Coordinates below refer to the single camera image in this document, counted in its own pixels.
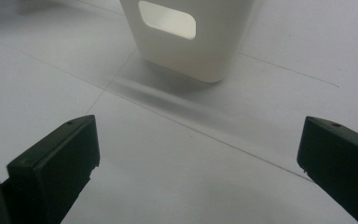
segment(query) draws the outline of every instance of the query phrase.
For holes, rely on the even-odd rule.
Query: white floor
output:
[[[0,180],[68,119],[101,166],[64,223],[356,223],[302,173],[307,115],[358,132],[358,1],[259,0],[232,74],[146,63],[118,0],[0,1]]]

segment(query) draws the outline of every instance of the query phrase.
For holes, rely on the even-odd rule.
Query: black object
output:
[[[64,123],[7,166],[0,224],[61,223],[99,162],[95,117]]]
[[[358,221],[358,133],[329,120],[307,117],[297,162]]]

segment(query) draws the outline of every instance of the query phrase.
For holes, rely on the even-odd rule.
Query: white bin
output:
[[[228,73],[253,0],[120,0],[141,55],[203,82]]]

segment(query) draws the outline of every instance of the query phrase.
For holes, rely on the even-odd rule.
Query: rectangular hole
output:
[[[186,39],[196,37],[196,20],[191,15],[146,1],[139,2],[144,22],[155,29]]]

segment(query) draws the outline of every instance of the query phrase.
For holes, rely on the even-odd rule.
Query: floor tile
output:
[[[123,8],[119,0],[77,0],[80,2],[88,3],[96,7],[105,8],[107,10],[124,15]]]
[[[208,85],[136,53],[108,90],[298,175],[306,116],[358,131],[358,93],[245,56],[226,79]]]
[[[358,91],[358,1],[257,5],[241,53]]]
[[[313,183],[104,93],[101,166],[63,223],[356,223]]]
[[[124,16],[71,0],[0,14],[0,43],[103,88],[135,50]]]
[[[0,180],[10,161],[68,119],[84,116],[102,91],[0,45]]]

